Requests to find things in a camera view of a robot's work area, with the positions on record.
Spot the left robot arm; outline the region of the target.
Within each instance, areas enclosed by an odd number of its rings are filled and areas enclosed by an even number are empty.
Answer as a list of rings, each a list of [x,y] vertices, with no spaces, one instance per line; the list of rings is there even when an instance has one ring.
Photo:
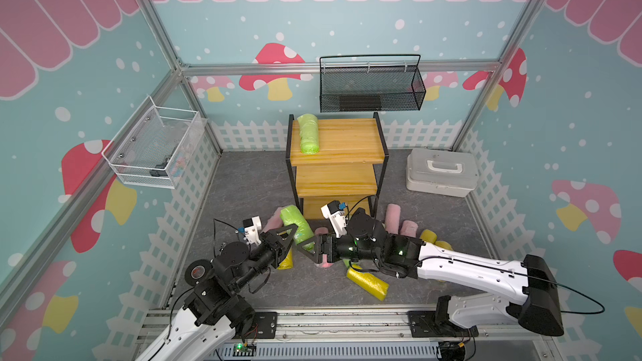
[[[254,308],[240,292],[256,277],[277,268],[294,244],[295,224],[263,232],[261,243],[233,242],[212,260],[167,328],[139,360],[204,360],[231,339],[246,339],[257,329]]]

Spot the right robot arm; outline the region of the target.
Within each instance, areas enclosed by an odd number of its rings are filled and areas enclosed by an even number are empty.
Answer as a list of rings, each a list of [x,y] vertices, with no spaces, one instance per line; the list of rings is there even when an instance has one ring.
[[[297,245],[316,263],[370,261],[382,274],[399,279],[453,282],[478,290],[477,295],[439,298],[436,313],[461,329],[480,324],[517,324],[532,333],[562,337],[561,283],[542,257],[504,261],[448,250],[417,237],[393,234],[359,209],[350,218],[329,216],[333,230]]]

